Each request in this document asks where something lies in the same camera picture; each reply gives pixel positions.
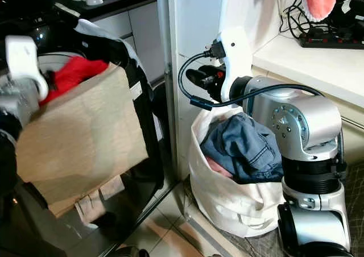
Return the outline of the white kitchen cabinet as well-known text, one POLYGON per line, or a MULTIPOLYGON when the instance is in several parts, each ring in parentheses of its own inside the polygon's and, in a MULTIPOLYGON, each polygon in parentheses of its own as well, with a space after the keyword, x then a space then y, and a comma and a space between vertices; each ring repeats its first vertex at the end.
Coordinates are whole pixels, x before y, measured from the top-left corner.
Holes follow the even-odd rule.
POLYGON ((97 20, 95 24, 132 44, 150 82, 162 78, 166 62, 156 2, 97 20))

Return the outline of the blue denim jeans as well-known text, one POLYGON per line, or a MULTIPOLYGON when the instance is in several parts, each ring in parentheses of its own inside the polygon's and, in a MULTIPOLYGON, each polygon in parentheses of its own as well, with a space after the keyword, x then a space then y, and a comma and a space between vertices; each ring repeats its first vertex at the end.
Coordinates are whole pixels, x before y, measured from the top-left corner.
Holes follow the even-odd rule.
POLYGON ((283 179, 283 159, 274 133, 245 113, 210 125, 200 148, 237 184, 278 183, 283 179))

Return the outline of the pink garment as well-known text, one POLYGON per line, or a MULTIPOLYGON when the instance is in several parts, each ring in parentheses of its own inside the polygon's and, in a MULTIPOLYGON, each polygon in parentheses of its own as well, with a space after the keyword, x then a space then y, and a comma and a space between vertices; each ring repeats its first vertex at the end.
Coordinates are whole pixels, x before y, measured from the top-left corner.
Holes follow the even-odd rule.
POLYGON ((216 172, 218 174, 221 174, 221 176, 228 177, 229 179, 232 179, 232 174, 229 173, 225 168, 220 166, 220 164, 216 163, 212 158, 206 156, 205 160, 207 161, 207 164, 211 171, 216 172))

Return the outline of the red garment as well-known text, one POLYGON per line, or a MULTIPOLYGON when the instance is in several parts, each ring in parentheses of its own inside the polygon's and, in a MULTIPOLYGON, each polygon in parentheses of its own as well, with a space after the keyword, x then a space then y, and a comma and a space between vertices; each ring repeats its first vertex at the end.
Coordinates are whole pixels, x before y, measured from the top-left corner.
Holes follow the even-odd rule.
POLYGON ((49 91, 40 105, 45 105, 55 98, 72 90, 80 83, 104 72, 109 63, 104 60, 88 60, 81 56, 71 57, 58 72, 50 73, 49 91))

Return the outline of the white fabric laundry bag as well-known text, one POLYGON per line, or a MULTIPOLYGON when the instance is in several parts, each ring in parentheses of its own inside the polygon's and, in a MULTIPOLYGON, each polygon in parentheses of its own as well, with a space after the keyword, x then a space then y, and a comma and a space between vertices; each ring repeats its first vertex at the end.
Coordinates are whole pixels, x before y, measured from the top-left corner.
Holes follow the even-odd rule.
POLYGON ((242 109, 201 110, 191 124, 187 154, 191 189, 198 207, 215 227, 238 237, 256 237, 278 227, 276 208, 284 201, 283 184, 237 184, 211 169, 200 148, 210 125, 237 113, 242 109))

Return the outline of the black power strip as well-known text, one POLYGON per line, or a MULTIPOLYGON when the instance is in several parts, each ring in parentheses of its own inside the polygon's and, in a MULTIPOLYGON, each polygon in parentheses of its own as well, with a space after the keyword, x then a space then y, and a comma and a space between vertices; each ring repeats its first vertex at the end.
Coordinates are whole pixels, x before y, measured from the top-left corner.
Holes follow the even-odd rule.
POLYGON ((302 34, 297 41, 299 46, 304 48, 364 50, 364 40, 343 39, 332 34, 315 34, 313 36, 302 34))

